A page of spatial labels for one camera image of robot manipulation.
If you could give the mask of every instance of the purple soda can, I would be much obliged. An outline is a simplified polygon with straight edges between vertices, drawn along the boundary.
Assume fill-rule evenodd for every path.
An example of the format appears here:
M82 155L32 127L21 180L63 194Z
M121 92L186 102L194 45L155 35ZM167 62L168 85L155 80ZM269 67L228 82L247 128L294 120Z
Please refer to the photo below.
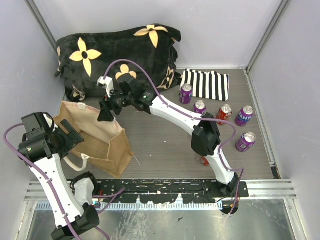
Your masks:
M243 108L241 108L238 116L235 118L235 123L238 126L243 127L249 122L253 115L254 109L252 108L252 106L244 106Z
M256 142L256 135L250 131L242 134L240 139L235 143L235 148L239 152L246 152Z
M193 88L190 84L183 84L180 89L180 103L189 104L191 102Z
M207 109L206 104L204 101L196 101L193 105L193 111L197 114L204 114L205 110Z

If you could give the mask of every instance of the flower center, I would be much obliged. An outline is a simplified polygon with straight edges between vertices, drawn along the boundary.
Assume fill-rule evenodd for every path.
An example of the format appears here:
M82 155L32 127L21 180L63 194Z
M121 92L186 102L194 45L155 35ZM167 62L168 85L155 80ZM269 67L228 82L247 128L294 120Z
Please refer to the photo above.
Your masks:
M87 58L88 58L88 53L85 52L85 51L83 51L83 52L81 53L81 55L82 55L82 57L83 57L84 59L87 59Z

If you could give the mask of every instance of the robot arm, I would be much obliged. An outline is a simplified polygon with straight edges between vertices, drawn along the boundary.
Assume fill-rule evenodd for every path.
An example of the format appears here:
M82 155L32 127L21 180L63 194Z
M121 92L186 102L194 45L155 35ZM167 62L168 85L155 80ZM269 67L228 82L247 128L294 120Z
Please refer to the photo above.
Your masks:
M19 152L39 167L53 184L57 195L54 195L47 180L33 167L30 170L38 178L50 202L54 214L56 229L52 232L53 240L71 239L65 216L61 213L57 197L67 218L78 235L99 225L98 213L92 206L92 196L99 192L99 185L90 173L84 173L73 181L73 191L69 187L61 166L65 157L83 138L63 120L61 124L69 132L66 134L58 127L48 113L37 112L22 118L26 134L19 144Z
M226 194L234 192L239 177L236 173L228 170L230 166L224 153L218 154L221 141L217 124L213 121L199 120L200 118L213 119L214 117L210 113L202 116L199 113L188 111L167 100L164 96L157 96L153 90L144 89L129 74L124 74L115 83L110 77L106 77L106 79L101 77L97 85L106 89L106 95L100 101L101 112L98 121L111 122L114 120L111 110L119 115L123 107L134 106L138 111L159 116L174 123L191 135L191 148L200 156L206 157L215 173L221 191Z

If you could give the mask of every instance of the black pillow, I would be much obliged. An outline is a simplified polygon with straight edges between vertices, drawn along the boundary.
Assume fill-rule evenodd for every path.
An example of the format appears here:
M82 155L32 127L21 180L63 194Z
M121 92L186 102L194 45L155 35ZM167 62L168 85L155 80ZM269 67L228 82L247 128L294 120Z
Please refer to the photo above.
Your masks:
M128 59L146 70L159 91L166 90L181 83L175 65L178 53L173 47L180 41L180 31L160 24L120 32L69 35L56 43L59 68L55 76L64 79L65 94L73 102L103 97L106 91L97 87L97 80L113 61ZM126 73L151 88L145 75L131 63L117 63L108 77L117 80Z

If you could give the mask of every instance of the soda can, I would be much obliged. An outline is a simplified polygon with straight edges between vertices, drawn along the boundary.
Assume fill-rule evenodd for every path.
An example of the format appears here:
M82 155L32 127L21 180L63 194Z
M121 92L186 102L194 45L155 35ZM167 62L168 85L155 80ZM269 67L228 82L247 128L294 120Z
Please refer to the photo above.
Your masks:
M189 104L191 102L193 88L190 84L183 84L180 89L180 103Z
M205 110L207 109L207 106L204 101L196 101L193 105L193 111L197 114L204 114Z
M220 120L225 120L228 121L228 119L230 118L232 114L232 107L228 104L223 105L220 109L219 112L216 115L216 119L220 119ZM219 125L224 125L225 123L223 122L216 122Z
M210 166L210 163L208 162L208 160L206 159L205 156L203 156L203 157L201 158L201 163L202 163L203 165L207 166L207 167Z
M235 118L235 123L238 126L243 127L249 122L253 115L254 109L252 108L252 106L244 106L243 108L241 108L238 116Z
M239 152L246 152L256 142L256 135L250 131L245 132L235 143L235 148Z

